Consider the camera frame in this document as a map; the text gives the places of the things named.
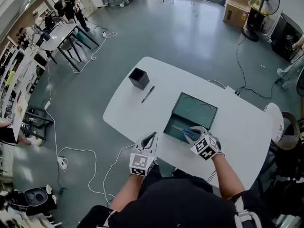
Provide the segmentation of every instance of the marker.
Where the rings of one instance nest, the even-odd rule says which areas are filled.
[[[152,90],[155,88],[155,86],[153,86],[151,88],[151,90],[148,92],[148,94],[146,95],[146,97],[142,100],[142,103],[147,99],[147,97],[149,96],[149,94],[151,94]]]

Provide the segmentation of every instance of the white table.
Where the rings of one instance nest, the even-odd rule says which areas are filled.
[[[157,156],[206,180],[215,170],[213,162],[204,161],[190,150],[189,144],[163,130],[181,92],[216,106],[210,132],[219,138],[227,160],[249,189],[269,148],[273,127],[270,116],[229,90],[156,59],[144,57],[135,67],[147,72],[149,84],[142,91],[132,85],[127,75],[105,110],[104,121],[133,142],[157,131]],[[155,89],[141,104],[152,86]],[[218,187],[217,176],[210,183]]]
[[[70,39],[70,36],[75,37],[76,39],[78,39],[72,32],[74,31],[74,29],[77,28],[78,30],[80,30],[86,37],[88,37],[92,42],[94,42],[96,45],[98,45],[98,43],[96,41],[94,41],[90,36],[88,36],[88,34],[86,34],[83,30],[81,30],[77,24],[64,24],[64,25],[60,25],[55,27],[55,29],[49,34],[51,36],[51,38],[47,41],[44,41],[40,48],[45,50],[45,51],[54,51],[56,49],[58,49],[62,55],[69,61],[69,63],[78,71],[79,69],[76,67],[76,65],[73,63],[73,61],[64,53],[64,51],[60,48],[61,44],[66,40],[69,39],[70,43],[71,43],[71,47],[73,47],[74,51],[76,52],[79,60],[80,57],[75,49],[75,46],[73,44],[73,42]],[[80,43],[84,44],[87,48],[91,49],[86,43],[84,43],[83,41],[79,40]]]

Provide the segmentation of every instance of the black shirt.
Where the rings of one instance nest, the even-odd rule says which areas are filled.
[[[67,20],[74,18],[74,10],[75,0],[61,0],[66,3],[66,6],[58,11],[58,15],[62,17],[64,14],[66,15]]]
[[[262,200],[252,191],[244,191],[231,200],[194,186],[187,179],[164,178],[151,185],[136,201],[108,219],[110,228],[197,228],[236,227],[234,202],[242,197],[244,209],[255,212],[262,227],[270,227],[271,219]],[[95,206],[78,228],[103,226],[112,212]]]

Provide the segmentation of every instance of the table leg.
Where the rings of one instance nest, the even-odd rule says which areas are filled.
[[[72,62],[72,60],[69,59],[68,56],[64,53],[64,51],[60,47],[57,48],[61,52],[61,54],[66,58],[66,60],[69,61],[69,63],[73,66],[73,68],[76,69],[78,72],[80,72],[79,69],[76,67],[76,65]]]
[[[99,46],[99,44],[94,41],[88,34],[86,34],[81,28],[79,28],[78,26],[76,26],[77,29],[79,29],[86,37],[88,37],[92,42],[94,42],[96,45]]]
[[[71,37],[69,37],[68,40],[70,41],[71,46],[72,46],[72,48],[74,49],[74,51],[75,51],[75,53],[76,53],[76,55],[77,55],[79,61],[82,62],[82,61],[81,61],[81,58],[80,58],[80,56],[79,56],[79,54],[78,54],[78,52],[77,52],[77,50],[76,50],[76,48],[75,48],[75,46],[74,46],[74,43],[73,43],[72,40],[71,40]]]
[[[92,48],[90,48],[85,42],[81,41],[79,38],[77,38],[77,36],[75,36],[74,34],[71,34],[71,36],[75,37],[80,43],[84,44],[84,46],[86,46],[87,48],[89,48],[90,50]]]

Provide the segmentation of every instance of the concrete floor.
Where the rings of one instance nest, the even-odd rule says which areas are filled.
[[[165,0],[164,3],[134,0],[124,8],[99,9],[89,18],[109,28],[109,32],[117,32],[117,36],[104,43],[95,55],[97,59],[81,74],[74,74],[57,53],[58,64],[49,64],[52,101],[48,110],[56,121],[58,150],[68,146],[96,152],[93,190],[103,191],[102,182],[109,167],[119,151],[132,144],[103,121],[103,113],[121,81],[143,57],[153,57],[206,80],[216,79],[233,89],[244,84],[236,61],[237,44],[243,35],[240,29],[222,21],[223,13],[222,6],[199,0]],[[91,34],[101,43],[102,30],[88,25]],[[85,50],[81,56],[89,58],[95,50]],[[244,41],[238,54],[247,87],[270,96],[271,86],[277,79],[276,69],[285,68],[288,63],[263,41]],[[31,97],[31,104],[41,106],[43,100],[49,99],[47,79],[46,72]],[[274,102],[282,111],[300,117],[300,98],[294,88],[284,91],[275,85],[271,100],[250,91],[242,91],[241,97],[260,109]],[[92,193],[87,186],[94,174],[94,155],[69,150],[62,155],[68,158],[68,169],[60,172],[59,182],[68,190],[52,213],[64,227],[74,228],[92,206],[106,205],[106,201],[104,195]],[[115,195],[127,180],[129,156],[130,150],[125,150],[110,172],[105,184],[107,192]],[[160,163],[163,169],[170,169]],[[57,175],[53,128],[49,129],[43,147],[16,147],[15,188],[26,190],[49,184],[57,191]]]

